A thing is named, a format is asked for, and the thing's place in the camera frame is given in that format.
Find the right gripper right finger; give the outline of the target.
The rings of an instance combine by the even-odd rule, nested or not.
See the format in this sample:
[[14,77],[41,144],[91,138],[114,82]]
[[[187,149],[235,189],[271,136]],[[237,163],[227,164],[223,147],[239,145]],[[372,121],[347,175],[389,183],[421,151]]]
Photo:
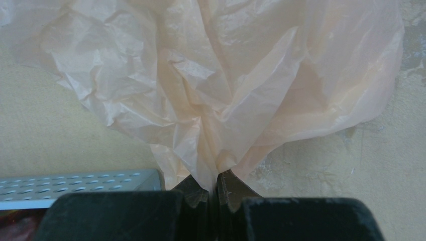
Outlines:
[[384,240],[360,200],[262,197],[228,170],[217,179],[219,240]]

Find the orange banana print plastic bag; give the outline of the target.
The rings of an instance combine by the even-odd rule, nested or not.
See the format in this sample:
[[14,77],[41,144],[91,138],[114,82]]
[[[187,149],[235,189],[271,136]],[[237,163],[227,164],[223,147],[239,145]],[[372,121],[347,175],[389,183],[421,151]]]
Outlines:
[[16,61],[150,144],[168,188],[377,117],[403,35],[398,1],[1,1]]

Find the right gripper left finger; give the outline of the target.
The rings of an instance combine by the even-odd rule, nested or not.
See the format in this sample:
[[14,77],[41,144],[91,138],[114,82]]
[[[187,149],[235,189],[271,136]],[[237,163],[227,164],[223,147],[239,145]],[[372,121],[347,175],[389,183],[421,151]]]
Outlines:
[[35,240],[210,240],[208,192],[192,176],[170,191],[66,194]]

